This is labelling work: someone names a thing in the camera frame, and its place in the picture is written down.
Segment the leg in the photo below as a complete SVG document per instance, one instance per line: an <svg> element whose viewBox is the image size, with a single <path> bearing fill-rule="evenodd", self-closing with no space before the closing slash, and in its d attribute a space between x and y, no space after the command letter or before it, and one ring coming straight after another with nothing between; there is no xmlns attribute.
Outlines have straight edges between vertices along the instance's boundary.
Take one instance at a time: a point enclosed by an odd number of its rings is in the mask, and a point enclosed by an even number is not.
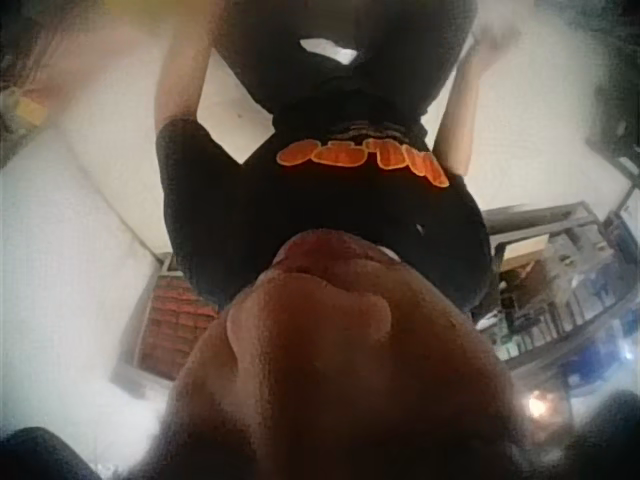
<svg viewBox="0 0 640 480"><path fill-rule="evenodd" d="M460 57L475 19L475 0L378 0L375 7L380 10L359 41L355 74L418 119Z"/></svg>
<svg viewBox="0 0 640 480"><path fill-rule="evenodd" d="M249 95L269 113L304 98L344 67L306 51L287 2L228 1L217 50Z"/></svg>

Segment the pant leg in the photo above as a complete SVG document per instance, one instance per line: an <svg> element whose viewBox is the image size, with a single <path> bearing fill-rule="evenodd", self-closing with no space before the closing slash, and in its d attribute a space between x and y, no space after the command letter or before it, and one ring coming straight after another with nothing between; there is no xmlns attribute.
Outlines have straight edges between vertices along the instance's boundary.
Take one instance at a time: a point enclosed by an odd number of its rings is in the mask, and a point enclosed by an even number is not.
<svg viewBox="0 0 640 480"><path fill-rule="evenodd" d="M308 52L282 0L230 0L216 49L249 95L269 113L308 96L345 73L339 62Z"/></svg>
<svg viewBox="0 0 640 480"><path fill-rule="evenodd" d="M354 74L374 93L419 119L458 61L475 0L378 0L359 39Z"/></svg>

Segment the tiled floor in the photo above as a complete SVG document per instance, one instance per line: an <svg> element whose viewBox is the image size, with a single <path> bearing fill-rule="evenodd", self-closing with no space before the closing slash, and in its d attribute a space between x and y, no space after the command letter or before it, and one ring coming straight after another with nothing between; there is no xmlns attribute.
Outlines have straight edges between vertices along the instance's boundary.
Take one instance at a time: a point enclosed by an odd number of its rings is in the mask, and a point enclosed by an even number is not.
<svg viewBox="0 0 640 480"><path fill-rule="evenodd" d="M508 14L504 8L481 14L495 18L495 11L503 21L513 17L508 8ZM483 81L469 188L483 209L586 200L604 216L628 186L584 142L593 90L606 73L604 52L544 11L525 17L521 42ZM151 37L142 43L79 94L60 126L108 202L152 250L163 252L170 245L152 116L166 44ZM431 139L446 94L424 120ZM269 116L215 56L200 119L238 161L272 131Z"/></svg>

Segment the black sleeve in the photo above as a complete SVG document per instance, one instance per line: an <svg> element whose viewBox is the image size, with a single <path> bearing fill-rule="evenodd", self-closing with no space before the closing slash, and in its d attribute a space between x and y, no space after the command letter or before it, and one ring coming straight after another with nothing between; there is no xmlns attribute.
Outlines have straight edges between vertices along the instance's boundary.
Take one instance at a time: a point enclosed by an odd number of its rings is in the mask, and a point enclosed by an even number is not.
<svg viewBox="0 0 640 480"><path fill-rule="evenodd" d="M167 123L156 138L164 217L180 269L204 298L224 305L224 263L242 166L195 120Z"/></svg>

